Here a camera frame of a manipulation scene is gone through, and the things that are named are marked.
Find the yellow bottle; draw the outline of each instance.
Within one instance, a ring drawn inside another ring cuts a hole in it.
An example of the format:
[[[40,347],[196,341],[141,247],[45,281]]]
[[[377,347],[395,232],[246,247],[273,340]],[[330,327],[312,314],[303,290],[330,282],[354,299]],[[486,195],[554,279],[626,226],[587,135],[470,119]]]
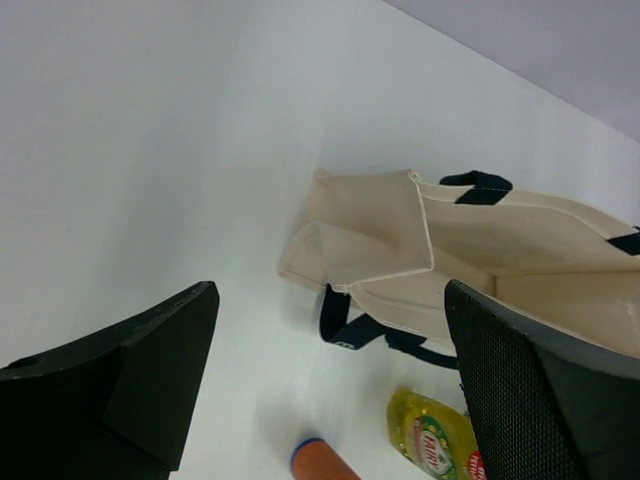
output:
[[[486,480],[471,422],[464,415],[408,389],[387,408],[393,446],[438,480]]]

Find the bag strap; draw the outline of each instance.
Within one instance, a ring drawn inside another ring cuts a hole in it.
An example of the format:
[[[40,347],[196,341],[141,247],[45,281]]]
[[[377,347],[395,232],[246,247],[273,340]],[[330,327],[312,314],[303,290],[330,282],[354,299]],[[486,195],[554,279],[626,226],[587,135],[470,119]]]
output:
[[[456,357],[421,346],[427,340],[425,337],[387,327],[366,313],[347,323],[350,306],[350,295],[335,292],[331,285],[327,285],[320,312],[320,336],[325,342],[350,350],[359,350],[384,335],[389,348],[439,367],[457,370]]]
[[[509,180],[478,170],[444,177],[440,180],[440,185],[472,186],[455,202],[467,205],[495,205],[513,190],[513,184]]]
[[[640,255],[640,227],[633,228],[638,231],[629,235],[610,238],[607,242],[628,255]]]

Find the canvas tote bag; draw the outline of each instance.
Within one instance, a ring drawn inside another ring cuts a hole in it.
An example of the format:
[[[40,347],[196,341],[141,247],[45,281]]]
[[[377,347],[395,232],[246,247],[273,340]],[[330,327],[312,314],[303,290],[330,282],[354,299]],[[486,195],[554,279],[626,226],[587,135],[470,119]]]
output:
[[[456,368],[444,314],[455,278],[640,358],[640,234],[582,203],[477,171],[439,185],[410,170],[320,171],[294,231],[278,271],[324,292],[325,341],[359,349],[384,335],[391,348]],[[365,314],[347,322],[350,303]]]

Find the white wall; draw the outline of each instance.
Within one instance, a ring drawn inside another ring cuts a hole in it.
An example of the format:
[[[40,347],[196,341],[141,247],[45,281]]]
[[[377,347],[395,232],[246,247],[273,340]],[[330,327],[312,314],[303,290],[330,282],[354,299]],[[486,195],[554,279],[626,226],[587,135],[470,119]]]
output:
[[[638,143],[380,1],[3,2],[0,64],[0,364],[215,280],[176,478],[286,478],[306,425],[423,478],[385,402],[460,405],[454,374],[322,344],[275,276],[316,167],[480,168],[640,221]]]
[[[640,140],[640,2],[387,1]]]

